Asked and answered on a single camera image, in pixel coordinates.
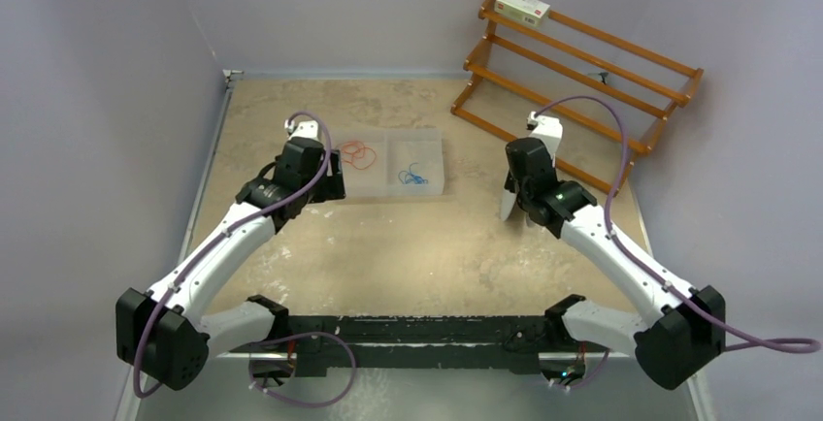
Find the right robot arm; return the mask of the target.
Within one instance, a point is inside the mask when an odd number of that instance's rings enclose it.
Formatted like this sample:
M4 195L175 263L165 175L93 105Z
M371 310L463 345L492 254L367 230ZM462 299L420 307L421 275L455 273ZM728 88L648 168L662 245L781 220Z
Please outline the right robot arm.
M578 182L559 179L540 139L516 139L505 154L505 192L513 206L587 258L635 308L624 312L570 297L544 325L552 347L567 350L582 340L626 354L666 390L723 352L726 301L715 288L695 288L631 240L620 240L620 229L607 224L596 198Z

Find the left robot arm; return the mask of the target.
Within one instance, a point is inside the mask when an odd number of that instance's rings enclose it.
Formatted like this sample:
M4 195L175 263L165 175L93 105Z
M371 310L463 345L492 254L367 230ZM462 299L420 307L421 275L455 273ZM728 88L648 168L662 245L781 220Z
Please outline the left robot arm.
M288 310L261 295L208 315L216 293L260 246L308 204L345 197L340 153L313 138L291 137L281 155L247 182L220 223L169 274L141 292L129 288L115 303L118 358L131 365L134 394L179 391L213 357L255 342L276 352L289 339Z

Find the white filament spool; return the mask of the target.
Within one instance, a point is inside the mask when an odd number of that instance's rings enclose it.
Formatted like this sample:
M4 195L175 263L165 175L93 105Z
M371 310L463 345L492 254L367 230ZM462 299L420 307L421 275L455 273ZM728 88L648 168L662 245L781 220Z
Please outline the white filament spool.
M511 172L507 172L501 196L499 217L502 221L510 218L517 199L517 184Z

